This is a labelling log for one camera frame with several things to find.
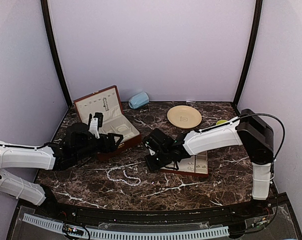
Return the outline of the red earring tray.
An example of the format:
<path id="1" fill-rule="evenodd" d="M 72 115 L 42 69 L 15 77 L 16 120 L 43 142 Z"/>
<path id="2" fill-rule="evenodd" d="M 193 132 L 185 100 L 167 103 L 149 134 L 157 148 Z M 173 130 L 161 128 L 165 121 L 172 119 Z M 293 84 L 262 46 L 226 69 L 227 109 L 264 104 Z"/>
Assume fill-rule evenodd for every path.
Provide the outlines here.
<path id="1" fill-rule="evenodd" d="M 190 158 L 182 159 L 177 163 L 179 170 L 176 170 L 174 162 L 166 167 L 162 167 L 159 171 L 171 174 L 178 174 L 183 176 L 193 176 L 193 177 L 208 177 L 208 161 L 207 161 L 207 151 L 203 151 L 197 155 L 193 155 Z"/>

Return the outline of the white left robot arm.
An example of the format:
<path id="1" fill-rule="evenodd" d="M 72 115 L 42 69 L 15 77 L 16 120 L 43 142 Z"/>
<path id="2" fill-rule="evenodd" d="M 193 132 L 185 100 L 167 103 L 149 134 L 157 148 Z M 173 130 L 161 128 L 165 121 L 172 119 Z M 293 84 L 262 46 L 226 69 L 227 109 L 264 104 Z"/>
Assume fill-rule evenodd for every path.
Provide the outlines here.
<path id="1" fill-rule="evenodd" d="M 75 123 L 66 128 L 59 143 L 42 146 L 12 145 L 0 141 L 0 192 L 41 206 L 50 218 L 61 214 L 61 206 L 43 184 L 35 184 L 7 171 L 8 168 L 32 168 L 63 171 L 96 153 L 114 152 L 123 135 L 99 133 L 99 124 Z"/>

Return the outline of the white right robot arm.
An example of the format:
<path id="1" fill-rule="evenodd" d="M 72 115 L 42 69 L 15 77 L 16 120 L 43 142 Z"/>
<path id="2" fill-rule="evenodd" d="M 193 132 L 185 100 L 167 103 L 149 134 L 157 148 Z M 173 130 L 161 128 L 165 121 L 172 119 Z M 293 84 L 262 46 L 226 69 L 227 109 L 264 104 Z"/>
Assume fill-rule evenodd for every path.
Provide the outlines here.
<path id="1" fill-rule="evenodd" d="M 281 126 L 282 121 L 270 114 L 254 113 L 244 109 L 231 120 L 204 129 L 180 134 L 176 139 L 160 129 L 154 129 L 142 141 L 148 149 L 146 165 L 151 172 L 196 156 L 199 153 L 229 146 L 243 146 L 253 167 L 253 201 L 246 205 L 246 213 L 258 216 L 265 209 L 271 181 L 274 177 L 274 162 L 278 151 L 274 150 L 274 131 L 262 117 L 270 117 Z"/>

